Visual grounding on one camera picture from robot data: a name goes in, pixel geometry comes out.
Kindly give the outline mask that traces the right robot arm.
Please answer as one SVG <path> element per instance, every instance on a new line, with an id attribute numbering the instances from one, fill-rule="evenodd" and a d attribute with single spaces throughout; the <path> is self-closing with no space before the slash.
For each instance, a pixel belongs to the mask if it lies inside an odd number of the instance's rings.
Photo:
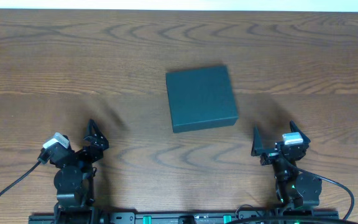
<path id="1" fill-rule="evenodd" d="M 275 190 L 281 206 L 272 213 L 278 217 L 285 215 L 313 215 L 319 205 L 322 179 L 307 174 L 297 167 L 296 162 L 306 156 L 310 139 L 290 122 L 290 132 L 282 135 L 282 140 L 274 147 L 264 147 L 258 128 L 253 130 L 251 156 L 259 157 L 262 166 L 273 167 Z"/>

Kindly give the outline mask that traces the dark green box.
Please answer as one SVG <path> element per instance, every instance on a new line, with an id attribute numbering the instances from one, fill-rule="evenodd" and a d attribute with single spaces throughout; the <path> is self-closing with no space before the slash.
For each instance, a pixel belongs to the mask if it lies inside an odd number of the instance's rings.
<path id="1" fill-rule="evenodd" d="M 225 65 L 168 72 L 166 86 L 174 133 L 232 126 L 239 118 Z"/>

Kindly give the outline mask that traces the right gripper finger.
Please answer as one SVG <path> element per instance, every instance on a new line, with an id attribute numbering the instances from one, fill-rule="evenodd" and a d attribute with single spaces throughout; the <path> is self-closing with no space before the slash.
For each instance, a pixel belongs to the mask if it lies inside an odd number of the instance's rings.
<path id="1" fill-rule="evenodd" d="M 290 121 L 290 129 L 293 133 L 299 133 L 303 138 L 303 142 L 311 142 L 310 139 L 300 130 L 293 120 Z"/>
<path id="2" fill-rule="evenodd" d="M 253 141 L 252 141 L 252 150 L 251 152 L 262 152 L 264 149 L 262 144 L 262 139 L 259 134 L 258 128 L 255 126 L 253 128 Z"/>

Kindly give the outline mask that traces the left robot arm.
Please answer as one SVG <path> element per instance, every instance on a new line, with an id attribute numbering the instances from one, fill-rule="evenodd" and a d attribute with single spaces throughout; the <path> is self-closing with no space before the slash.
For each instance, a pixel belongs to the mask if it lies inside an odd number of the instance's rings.
<path id="1" fill-rule="evenodd" d="M 109 223 L 109 215 L 94 207 L 93 165 L 103 158 L 109 142 L 94 120 L 89 120 L 84 140 L 89 142 L 79 151 L 70 146 L 67 136 L 55 133 L 46 140 L 37 160 L 58 168 L 53 184 L 57 190 L 54 223 Z"/>

